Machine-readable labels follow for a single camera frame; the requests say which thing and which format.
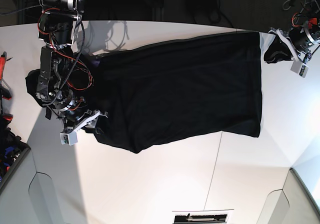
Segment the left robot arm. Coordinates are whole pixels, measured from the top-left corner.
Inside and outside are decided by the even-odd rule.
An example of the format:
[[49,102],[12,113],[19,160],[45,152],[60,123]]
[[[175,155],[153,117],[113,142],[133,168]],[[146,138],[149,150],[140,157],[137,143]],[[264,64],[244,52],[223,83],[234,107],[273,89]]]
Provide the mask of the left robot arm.
[[292,15],[290,30],[271,28],[269,31],[275,38],[264,54],[268,64],[290,60],[306,64],[314,54],[311,48],[320,46],[320,0],[300,4],[302,11]]

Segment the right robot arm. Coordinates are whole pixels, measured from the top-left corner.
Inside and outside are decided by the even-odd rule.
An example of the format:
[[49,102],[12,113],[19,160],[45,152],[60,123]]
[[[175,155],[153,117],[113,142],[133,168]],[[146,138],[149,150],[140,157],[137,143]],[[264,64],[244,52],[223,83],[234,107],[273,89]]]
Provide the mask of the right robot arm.
[[93,76],[80,60],[85,39],[77,53],[73,53],[79,29],[84,29],[82,17],[86,0],[38,0],[42,13],[37,23],[38,38],[45,45],[40,54],[40,71],[35,97],[40,104],[54,112],[62,121],[62,134],[76,132],[96,119],[100,112],[85,107],[85,98],[79,94],[84,88],[76,88],[71,76],[76,71],[88,75],[87,87],[93,85]]

